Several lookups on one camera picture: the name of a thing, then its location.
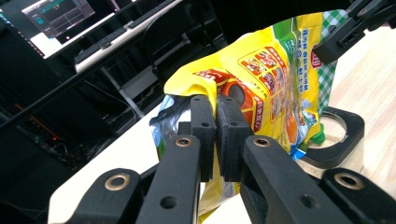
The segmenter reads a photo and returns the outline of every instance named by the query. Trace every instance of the green object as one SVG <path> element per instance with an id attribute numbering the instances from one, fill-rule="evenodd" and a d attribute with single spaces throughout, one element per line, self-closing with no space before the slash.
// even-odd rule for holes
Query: green object
<path id="1" fill-rule="evenodd" d="M 324 133 L 324 125 L 320 123 L 320 131 L 312 136 L 311 142 L 314 144 L 322 144 L 326 140 L 326 134 Z"/>

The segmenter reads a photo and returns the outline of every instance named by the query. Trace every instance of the green and white checkered pattern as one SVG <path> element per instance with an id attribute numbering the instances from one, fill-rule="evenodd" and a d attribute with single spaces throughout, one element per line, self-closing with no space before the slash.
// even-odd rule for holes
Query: green and white checkered pattern
<path id="1" fill-rule="evenodd" d="M 337 26 L 347 19 L 347 12 L 344 10 L 326 11 L 323 13 L 323 24 L 320 39 L 329 34 L 331 26 Z M 325 63 L 318 69 L 319 82 L 319 102 L 318 112 L 321 115 L 329 104 L 330 93 L 332 92 L 332 81 L 334 80 L 335 67 L 337 61 Z"/>

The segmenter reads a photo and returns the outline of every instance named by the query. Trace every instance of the black chair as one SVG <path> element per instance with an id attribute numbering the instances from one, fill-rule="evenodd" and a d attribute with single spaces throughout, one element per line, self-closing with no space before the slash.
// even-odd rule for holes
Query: black chair
<path id="1" fill-rule="evenodd" d="M 205 43 L 191 42 L 188 36 L 192 33 L 194 37 L 200 35 L 198 39 Z M 207 35 L 200 6 L 192 0 L 181 1 L 152 21 L 144 33 L 143 45 L 152 72 L 162 85 L 181 66 L 216 51 Z"/>

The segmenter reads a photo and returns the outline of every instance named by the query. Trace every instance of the wooden surface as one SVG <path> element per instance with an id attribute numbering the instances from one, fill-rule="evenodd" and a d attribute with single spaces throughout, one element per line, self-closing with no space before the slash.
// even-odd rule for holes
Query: wooden surface
<path id="1" fill-rule="evenodd" d="M 396 199 L 396 30 L 381 27 L 367 32 L 339 59 L 330 106 L 358 114 L 365 121 L 364 137 L 340 166 L 365 175 Z M 336 126 L 325 128 L 328 137 L 342 132 Z M 312 175 L 322 173 L 298 163 Z M 239 195 L 204 224 L 228 222 L 250 223 Z"/>

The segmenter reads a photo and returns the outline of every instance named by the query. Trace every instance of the desk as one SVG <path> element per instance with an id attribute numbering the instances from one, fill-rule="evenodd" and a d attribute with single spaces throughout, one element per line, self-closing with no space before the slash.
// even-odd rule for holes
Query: desk
<path id="1" fill-rule="evenodd" d="M 342 166 L 367 176 L 396 198 L 396 31 L 381 27 L 349 50 L 339 61 L 330 106 L 359 114 L 365 137 Z M 158 106 L 127 133 L 60 186 L 49 202 L 49 223 L 65 222 L 84 192 L 105 171 L 128 168 L 142 173 L 158 162 L 149 119 Z M 301 165 L 313 174 L 318 169 Z M 249 223 L 239 196 L 222 205 L 205 223 Z"/>

